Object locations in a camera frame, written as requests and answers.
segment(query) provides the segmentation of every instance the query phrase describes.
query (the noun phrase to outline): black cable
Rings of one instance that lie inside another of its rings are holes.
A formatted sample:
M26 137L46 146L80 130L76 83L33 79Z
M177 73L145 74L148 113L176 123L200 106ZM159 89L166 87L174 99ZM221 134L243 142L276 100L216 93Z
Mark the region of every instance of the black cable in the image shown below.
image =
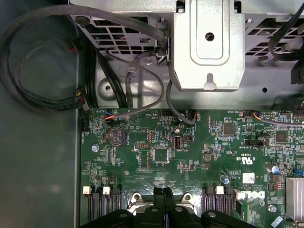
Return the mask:
M154 54L155 54L154 50L142 52L142 53L138 54L135 57L133 63L139 64L138 62L142 58L153 56ZM126 94L126 97L127 97L128 108L133 108L133 96L132 96L132 89L131 89L131 78L135 77L135 76L136 76L136 73L130 73L128 71L127 77L125 78L125 94Z
M126 26L133 30L137 30L143 34L146 34L157 41L159 41L161 49L163 52L166 51L167 48L167 39L166 36L158 29L147 25L141 21L136 19L132 19L130 17L114 14L110 12L106 12L103 10L93 9L90 7L83 6L75 6L75 5L56 5L50 7L44 7L41 9L36 9L25 13L15 19L6 31L3 33L0 39L0 80L3 83L4 87L7 91L13 96L13 98L19 103L23 104L25 107L33 110L33 111L41 111L41 109L45 109L45 107L33 102L28 99L17 87L14 82L9 65L9 56L10 56L10 45L15 35L30 21L39 20L41 18L54 16L54 15L84 15L91 16L97 18L103 18L109 20L113 23L120 24L122 26Z
M117 75L114 73L110 65L108 64L108 61L105 59L105 57L99 52L97 52L97 58L98 62L104 72L105 77L107 78L111 88L113 89L114 95L116 97L118 106L120 108L127 108L128 104L126 101L126 97L124 94L124 90L122 88L122 85L120 84Z
M87 94L92 105L92 108L98 108L97 103L97 95L96 95L96 48L95 46L88 41L87 45L87 60L86 60L86 67L87 67Z
M109 50L107 50L107 49L105 50L105 53L106 53L106 55L109 56L111 59L120 61L120 62L125 63L125 64L130 65L130 66L133 66L133 67L135 67L135 68L137 68L137 69L140 69L140 70L142 70L142 71L144 71L144 72L146 72L146 73L152 75L152 76L159 82L159 84L160 84L160 86L161 86L161 95L160 95L160 97L159 97L156 101L154 101L153 103L148 104L148 105L146 105L146 106L144 106L144 107L142 107L142 108L139 108L139 109L130 111L130 112L128 112L128 113L123 113L123 114L118 114L118 115L112 115L112 116L110 116L110 118L118 118L118 117L123 117L123 116L127 116L127 115L132 115L132 114L140 113L140 112L142 112L142 111L145 111L145 110L147 110L147 109L149 109L149 108L151 108L151 107L157 105L159 102L161 102L161 100L162 100L162 98L163 98L163 96L164 96L164 93L165 93L165 87L164 87L164 85L163 85L163 83L162 83L162 80L160 79L160 77L158 77L157 74L155 74L155 73L153 73L152 71L150 71L150 70L148 70L148 69L142 67L141 65L138 65L138 64L135 64L135 63L133 63L133 62L130 62L130 61L121 59L121 58L116 57L116 56L113 56L113 55L111 55L111 54L109 53Z
M172 105L171 101L170 101L170 92L171 92L171 88L172 88L172 81L170 80L167 86L167 90L166 90L166 101L167 104L170 108L170 110L173 112L173 114L175 114L177 116L177 118L179 118L180 120L182 120L184 123L189 124L189 125L193 125L195 124L195 119L190 121L188 120L183 114L179 113Z
M69 45L63 40L59 38L45 38L41 39L38 42L34 43L30 48L25 51L25 54L21 56L20 60L17 61L16 66L14 67L13 79L16 83L18 89L32 102L35 102L39 105L47 107L49 109L55 110L67 110L70 107L79 107L80 103L77 101L77 96L68 97L60 100L51 100L42 96L39 96L31 91L25 89L20 81L20 73L21 68L25 61L27 61L33 54L35 54L38 50L42 49L46 45L51 42L59 42L64 49L69 50Z
M276 45L287 34L287 32L295 25L304 10L304 3L300 9L286 22L270 39L268 43L268 50L274 58L280 61L296 61L304 56L304 51L298 51L289 54L277 54L274 52Z

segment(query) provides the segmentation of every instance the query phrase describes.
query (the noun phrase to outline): black connector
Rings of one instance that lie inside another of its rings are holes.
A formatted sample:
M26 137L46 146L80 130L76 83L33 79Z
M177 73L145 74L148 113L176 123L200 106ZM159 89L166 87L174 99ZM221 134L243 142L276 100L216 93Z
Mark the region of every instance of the black connector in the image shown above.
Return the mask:
M90 119L88 117L82 117L80 121L80 131L90 132Z
M195 111L188 111L187 119L190 121L196 121L197 113Z
M242 117L243 118L249 118L249 117L254 117L253 116L254 111L243 111L242 112Z
M252 146L252 147L260 147L260 146L265 146L265 141L264 140L245 139L244 145L245 146Z
M294 106L294 115L304 115L304 108L301 108L297 105Z
M90 110L90 103L88 100L88 96L86 94L86 90L83 87L78 87L76 90L76 94L78 96L79 101L82 104L82 108L84 111Z
M304 60L299 60L290 71L290 84L304 83Z
M184 134L184 141L185 142L192 142L193 141L193 135L192 134Z
M70 44L70 51L72 53L79 53L84 49L84 44L80 38L73 39Z

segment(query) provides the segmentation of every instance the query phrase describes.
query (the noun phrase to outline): green circuit board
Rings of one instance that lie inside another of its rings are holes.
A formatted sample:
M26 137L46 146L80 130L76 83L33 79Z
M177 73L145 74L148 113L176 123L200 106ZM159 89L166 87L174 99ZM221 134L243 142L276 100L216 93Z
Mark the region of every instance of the green circuit board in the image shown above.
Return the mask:
M224 186L234 191L224 212L259 228L294 227L285 216L285 178L303 176L303 127L267 124L251 112L233 110L185 111L195 125L161 109L105 120L128 111L92 109L82 118L81 225L125 209L134 192L152 195L154 186L170 187L174 195L191 193L198 216L224 210L207 199L208 191L216 197L217 186ZM292 112L258 115L286 123L304 120ZM119 196L96 193L104 186Z

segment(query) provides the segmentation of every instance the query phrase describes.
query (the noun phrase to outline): electrolytic capacitor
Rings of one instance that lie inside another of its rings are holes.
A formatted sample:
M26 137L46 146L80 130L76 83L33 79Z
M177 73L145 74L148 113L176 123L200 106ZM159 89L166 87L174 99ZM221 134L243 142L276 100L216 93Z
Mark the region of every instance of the electrolytic capacitor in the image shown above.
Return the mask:
M226 175L221 175L219 177L220 181L223 182L224 184L229 184L229 179L228 179L228 176Z
M280 168L274 164L267 165L267 171L273 174L278 174L280 172Z

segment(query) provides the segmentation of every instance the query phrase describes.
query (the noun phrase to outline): screw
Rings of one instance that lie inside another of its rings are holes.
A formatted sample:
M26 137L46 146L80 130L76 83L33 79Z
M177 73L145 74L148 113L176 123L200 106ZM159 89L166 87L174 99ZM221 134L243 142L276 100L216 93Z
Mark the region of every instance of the screw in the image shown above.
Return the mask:
M208 214L207 214L210 218L215 218L217 215L215 214L215 213L213 213L213 212L209 212Z
M92 146L92 151L93 151L93 152L99 151L99 146L98 146L98 145L93 145L93 146Z
M147 58L147 59L146 59L146 64L147 64L147 65L151 65L151 64L152 64L152 61L151 61L150 58Z
M90 24L90 19L84 16L75 17L75 22L79 25L86 26Z
M268 210L269 210L270 212L272 212L272 213L275 213L275 212L276 212L276 207L275 207L275 205L269 205Z
M182 212L182 208L180 208L180 207L175 208L175 210L176 210L177 212Z
M185 9L178 9L177 12L178 12L178 13L184 13L184 12L185 12Z
M179 134L181 131L180 131L180 129L179 128L175 128L174 129L174 134Z

